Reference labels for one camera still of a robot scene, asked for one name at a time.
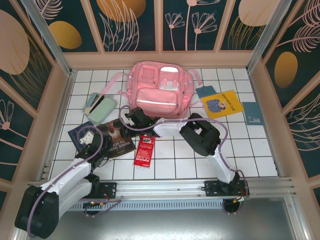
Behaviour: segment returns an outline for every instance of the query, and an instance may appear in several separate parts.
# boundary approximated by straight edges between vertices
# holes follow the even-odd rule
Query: backpack pocket
[[[174,91],[141,88],[135,103],[137,107],[147,112],[170,114],[178,107],[178,95]]]

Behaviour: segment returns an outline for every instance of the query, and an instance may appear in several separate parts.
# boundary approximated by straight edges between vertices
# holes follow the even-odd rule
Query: backpack strap
[[[195,69],[188,69],[187,71],[195,76],[195,79],[198,81],[198,85],[201,86],[202,80],[199,73]]]
[[[113,84],[123,75],[126,75],[125,73],[119,72],[116,75],[114,75],[113,78],[111,78],[110,82],[104,87],[104,89],[102,89],[102,91],[100,92],[100,95],[106,95],[107,92],[111,89],[111,87],[113,86]]]

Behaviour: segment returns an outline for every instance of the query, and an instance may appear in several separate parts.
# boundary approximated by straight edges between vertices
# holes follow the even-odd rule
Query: card
[[[217,93],[213,86],[202,86],[202,87],[196,88],[195,90],[200,99]]]
[[[222,116],[242,112],[242,107],[235,91],[225,91],[201,98],[209,118],[216,119]]]
[[[155,137],[141,136],[136,151],[134,165],[149,168],[155,146]]]
[[[247,125],[264,125],[264,118],[257,102],[243,102],[245,122]]]

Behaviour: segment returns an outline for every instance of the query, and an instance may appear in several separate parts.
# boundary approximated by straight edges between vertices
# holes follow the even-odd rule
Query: reflective strip
[[[159,104],[159,105],[177,105],[176,103],[168,103],[168,102],[157,102],[157,101],[147,101],[147,100],[139,100],[138,102],[146,103],[146,104]]]

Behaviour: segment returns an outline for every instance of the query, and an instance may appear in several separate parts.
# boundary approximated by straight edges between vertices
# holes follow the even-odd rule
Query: book
[[[68,131],[68,135],[71,139],[71,141],[73,142],[73,145],[75,146],[76,150],[78,153],[80,153],[85,147],[86,144],[81,144],[78,139],[77,139],[77,134],[79,132],[80,129],[82,129],[85,126],[93,126],[93,124],[89,121],[77,126],[76,128]],[[96,133],[96,130],[93,127],[86,127],[85,129],[81,130],[81,132],[79,133],[79,138],[83,138],[84,135],[88,132],[91,131],[93,133]]]
[[[225,91],[201,98],[209,118],[216,119],[222,116],[242,112],[242,107],[235,91]]]
[[[120,119],[101,124],[98,128],[107,132],[112,137],[112,147],[108,150],[108,158],[115,159],[130,153],[136,149],[128,129],[121,123]]]
[[[243,102],[245,122],[247,125],[264,125],[264,119],[257,102]]]
[[[202,87],[196,88],[195,91],[198,94],[200,99],[217,93],[213,86],[202,86]]]

